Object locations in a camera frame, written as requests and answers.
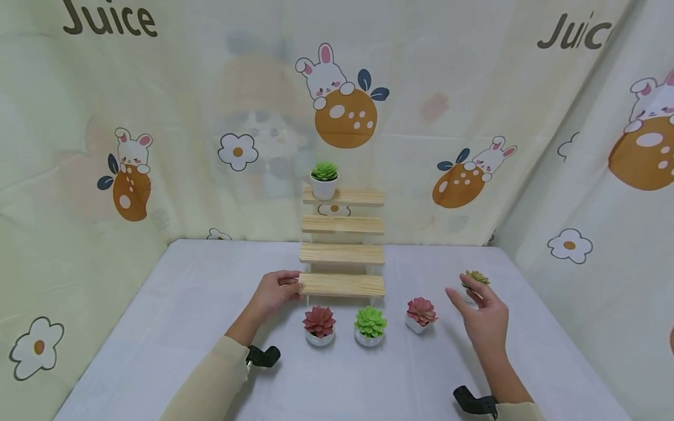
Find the artificial succulent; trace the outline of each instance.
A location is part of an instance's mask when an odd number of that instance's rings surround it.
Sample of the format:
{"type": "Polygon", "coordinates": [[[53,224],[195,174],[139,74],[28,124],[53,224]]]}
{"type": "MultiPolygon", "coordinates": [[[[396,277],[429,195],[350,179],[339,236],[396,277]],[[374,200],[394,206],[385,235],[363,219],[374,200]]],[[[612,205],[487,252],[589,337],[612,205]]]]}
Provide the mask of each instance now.
{"type": "Polygon", "coordinates": [[[311,176],[319,181],[332,181],[337,178],[337,165],[330,161],[319,162],[311,171],[311,176]]]}
{"type": "Polygon", "coordinates": [[[364,309],[358,310],[356,314],[356,323],[353,325],[365,337],[378,337],[384,335],[384,327],[386,327],[386,319],[381,315],[383,313],[374,307],[367,306],[364,309]]]}
{"type": "Polygon", "coordinates": [[[330,307],[315,306],[311,311],[304,313],[307,317],[304,322],[304,328],[316,337],[324,337],[333,333],[332,326],[335,319],[332,318],[330,307]]]}
{"type": "MultiPolygon", "coordinates": [[[[474,270],[472,272],[467,270],[466,276],[470,277],[471,279],[473,279],[476,282],[479,282],[480,284],[489,285],[489,278],[487,278],[486,276],[484,276],[483,274],[481,274],[477,270],[474,270]]],[[[461,281],[461,285],[463,285],[464,288],[468,288],[468,286],[466,284],[464,284],[463,281],[461,281]]]]}
{"type": "Polygon", "coordinates": [[[407,317],[414,319],[421,326],[426,326],[437,320],[435,307],[423,297],[415,298],[407,303],[407,317]]]}

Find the wooden step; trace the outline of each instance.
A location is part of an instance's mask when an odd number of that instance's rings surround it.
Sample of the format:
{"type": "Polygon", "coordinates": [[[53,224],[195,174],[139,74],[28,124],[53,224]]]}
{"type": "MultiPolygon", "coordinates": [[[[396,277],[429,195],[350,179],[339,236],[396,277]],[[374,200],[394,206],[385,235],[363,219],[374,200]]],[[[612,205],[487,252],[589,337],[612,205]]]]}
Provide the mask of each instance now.
{"type": "Polygon", "coordinates": [[[299,247],[299,261],[382,266],[384,249],[375,245],[303,242],[299,247]]]}
{"type": "Polygon", "coordinates": [[[384,206],[384,193],[374,189],[337,189],[330,200],[318,200],[313,196],[311,187],[305,187],[302,200],[309,205],[335,203],[344,206],[384,206]]]}
{"type": "Polygon", "coordinates": [[[306,215],[302,217],[302,232],[384,235],[384,221],[381,218],[306,215]]]}
{"type": "Polygon", "coordinates": [[[374,275],[340,275],[337,273],[300,273],[305,296],[381,297],[386,293],[384,278],[374,275]]]}

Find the red succulent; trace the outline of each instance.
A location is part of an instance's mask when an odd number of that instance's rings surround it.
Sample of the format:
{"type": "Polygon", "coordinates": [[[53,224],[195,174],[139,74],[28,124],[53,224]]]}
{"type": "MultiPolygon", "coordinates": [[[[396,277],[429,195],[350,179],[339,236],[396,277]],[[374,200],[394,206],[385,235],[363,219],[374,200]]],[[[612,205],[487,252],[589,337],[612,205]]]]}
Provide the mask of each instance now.
{"type": "Polygon", "coordinates": [[[311,311],[304,313],[307,318],[303,320],[304,328],[314,336],[323,337],[332,333],[332,318],[330,307],[315,306],[311,311]]]}
{"type": "Polygon", "coordinates": [[[437,320],[435,307],[425,298],[415,298],[408,302],[407,306],[407,317],[414,319],[421,326],[426,326],[437,320]]]}

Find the wrist strap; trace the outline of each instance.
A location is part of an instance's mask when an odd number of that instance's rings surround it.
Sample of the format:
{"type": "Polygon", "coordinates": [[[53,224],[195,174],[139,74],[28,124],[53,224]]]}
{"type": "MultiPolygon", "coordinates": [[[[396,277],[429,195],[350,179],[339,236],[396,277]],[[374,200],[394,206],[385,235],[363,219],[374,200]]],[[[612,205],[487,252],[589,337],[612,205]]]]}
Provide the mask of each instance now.
{"type": "Polygon", "coordinates": [[[281,351],[275,346],[270,346],[265,352],[262,352],[257,346],[250,345],[248,347],[248,356],[246,357],[246,364],[258,367],[270,368],[276,364],[281,358],[281,351]]]}
{"type": "Polygon", "coordinates": [[[492,396],[484,396],[477,399],[468,390],[468,387],[461,386],[454,391],[454,399],[464,412],[475,415],[491,415],[494,420],[499,418],[499,412],[496,410],[496,399],[492,396]]]}

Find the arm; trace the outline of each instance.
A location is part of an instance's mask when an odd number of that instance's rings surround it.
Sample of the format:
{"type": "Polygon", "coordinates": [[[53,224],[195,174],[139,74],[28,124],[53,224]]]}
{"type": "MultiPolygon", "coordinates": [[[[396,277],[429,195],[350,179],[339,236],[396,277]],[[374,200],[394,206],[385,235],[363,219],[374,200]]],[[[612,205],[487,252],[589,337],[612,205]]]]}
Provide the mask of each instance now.
{"type": "Polygon", "coordinates": [[[470,287],[468,295],[478,309],[464,302],[455,290],[447,288],[446,292],[463,316],[466,332],[485,371],[491,394],[498,402],[499,420],[543,420],[540,409],[534,405],[534,399],[508,360],[508,306],[487,285],[465,275],[460,277],[470,287]]]}
{"type": "Polygon", "coordinates": [[[299,297],[297,271],[267,273],[237,320],[227,329],[166,407],[161,421],[222,421],[248,379],[246,357],[259,327],[286,301],[299,297]]]}

